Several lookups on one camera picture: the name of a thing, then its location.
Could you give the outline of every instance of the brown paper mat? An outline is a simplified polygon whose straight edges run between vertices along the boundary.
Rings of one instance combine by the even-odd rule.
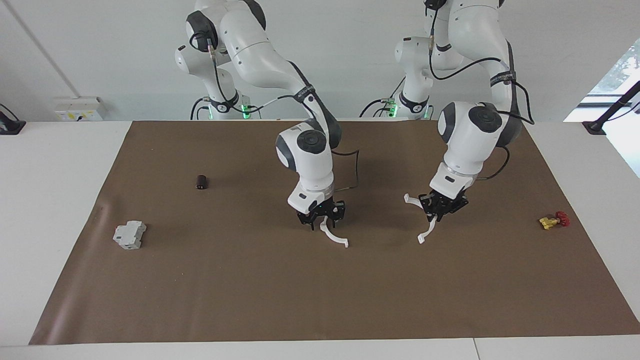
[[[345,249],[286,203],[298,176],[274,142],[289,126],[135,122],[31,344],[640,333],[527,133],[419,245],[428,223],[403,195],[429,191],[445,151],[436,123],[344,123],[339,150],[361,149],[362,180],[336,196]],[[337,187],[353,165],[336,158]],[[542,230],[558,210],[572,226]],[[140,250],[111,239],[128,220],[148,225]]]

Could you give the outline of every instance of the window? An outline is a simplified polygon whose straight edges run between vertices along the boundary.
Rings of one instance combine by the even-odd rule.
[[[616,102],[640,81],[640,39],[587,94],[581,106],[607,106]]]

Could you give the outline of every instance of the small black cylinder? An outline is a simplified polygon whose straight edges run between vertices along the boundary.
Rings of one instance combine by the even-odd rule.
[[[198,179],[196,180],[196,189],[204,190],[207,188],[207,177],[204,175],[198,175]]]

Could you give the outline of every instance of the electrical outlet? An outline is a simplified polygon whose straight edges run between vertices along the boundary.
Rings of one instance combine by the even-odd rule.
[[[56,116],[61,121],[103,121],[106,109],[96,97],[57,99]]]

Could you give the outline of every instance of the gray plastic part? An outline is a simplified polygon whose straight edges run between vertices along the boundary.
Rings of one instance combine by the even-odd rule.
[[[142,234],[147,230],[147,226],[142,221],[129,221],[127,225],[116,228],[113,240],[125,250],[140,249]]]

